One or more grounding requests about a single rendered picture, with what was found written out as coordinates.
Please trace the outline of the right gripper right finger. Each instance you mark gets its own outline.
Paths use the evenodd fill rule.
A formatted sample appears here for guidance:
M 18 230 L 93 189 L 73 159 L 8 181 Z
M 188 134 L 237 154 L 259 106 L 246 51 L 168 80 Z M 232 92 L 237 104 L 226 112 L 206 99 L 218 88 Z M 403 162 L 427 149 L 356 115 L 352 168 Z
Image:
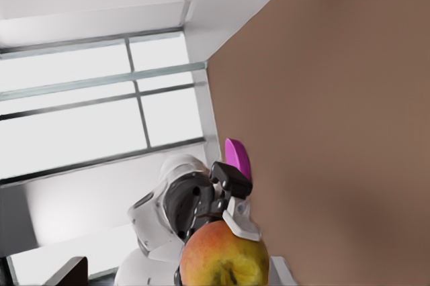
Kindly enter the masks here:
M 270 256 L 269 286 L 298 286 L 282 256 Z

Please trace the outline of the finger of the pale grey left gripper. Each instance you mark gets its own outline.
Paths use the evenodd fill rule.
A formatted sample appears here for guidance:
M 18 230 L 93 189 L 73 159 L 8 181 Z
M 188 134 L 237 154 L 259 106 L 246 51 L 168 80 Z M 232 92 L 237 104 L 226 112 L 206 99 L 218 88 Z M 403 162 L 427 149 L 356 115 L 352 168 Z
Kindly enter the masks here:
M 260 241 L 261 232 L 250 218 L 250 203 L 246 199 L 231 197 L 222 218 L 232 233 L 246 240 Z

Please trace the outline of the pink plate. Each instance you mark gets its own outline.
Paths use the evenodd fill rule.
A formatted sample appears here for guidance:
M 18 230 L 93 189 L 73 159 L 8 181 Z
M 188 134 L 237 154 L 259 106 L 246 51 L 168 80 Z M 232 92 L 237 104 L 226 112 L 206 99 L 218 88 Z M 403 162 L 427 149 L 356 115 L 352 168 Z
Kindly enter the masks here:
M 224 141 L 224 155 L 226 164 L 236 167 L 249 181 L 252 181 L 249 157 L 242 142 L 227 138 Z

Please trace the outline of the silver frame post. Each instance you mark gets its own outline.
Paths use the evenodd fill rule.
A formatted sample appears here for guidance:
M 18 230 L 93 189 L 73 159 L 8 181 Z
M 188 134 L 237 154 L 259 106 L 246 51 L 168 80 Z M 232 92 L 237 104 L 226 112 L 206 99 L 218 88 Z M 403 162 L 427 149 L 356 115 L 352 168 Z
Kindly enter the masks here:
M 213 162 L 221 160 L 220 143 L 212 106 L 209 81 L 206 69 L 192 72 L 198 112 L 204 137 L 204 153 L 206 164 L 211 167 Z
M 71 81 L 65 83 L 57 83 L 51 85 L 44 85 L 39 87 L 31 87 L 26 89 L 18 89 L 13 91 L 0 92 L 0 101 L 8 101 L 14 99 L 21 99 L 26 97 L 33 97 L 37 95 L 45 95 L 51 93 L 58 93 L 70 90 L 84 89 L 88 87 L 98 87 L 102 85 L 111 85 L 115 83 L 122 83 L 126 81 L 136 81 L 140 79 L 158 77 L 163 75 L 171 75 L 176 73 L 191 72 L 196 70 L 203 70 L 207 68 L 208 63 L 193 62 L 189 64 L 181 64 L 175 66 L 168 66 L 163 68 L 156 68 L 150 70 L 142 70 L 138 72 L 110 75 L 92 79 L 83 79 L 79 81 Z

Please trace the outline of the red yellow apple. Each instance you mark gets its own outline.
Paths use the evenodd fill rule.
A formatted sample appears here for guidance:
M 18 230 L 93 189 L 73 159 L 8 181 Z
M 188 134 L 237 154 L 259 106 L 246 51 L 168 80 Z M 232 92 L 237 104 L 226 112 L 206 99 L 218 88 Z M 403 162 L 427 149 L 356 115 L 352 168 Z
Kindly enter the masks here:
M 268 286 L 264 241 L 235 236 L 223 221 L 206 224 L 187 241 L 179 263 L 183 286 Z

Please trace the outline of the dark brown furniture panel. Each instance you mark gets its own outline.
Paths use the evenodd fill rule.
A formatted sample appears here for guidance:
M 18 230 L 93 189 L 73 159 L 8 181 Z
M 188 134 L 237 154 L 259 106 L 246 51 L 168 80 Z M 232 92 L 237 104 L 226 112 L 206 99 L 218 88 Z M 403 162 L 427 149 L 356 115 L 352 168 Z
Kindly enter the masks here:
M 42 286 L 89 286 L 87 257 L 69 259 Z

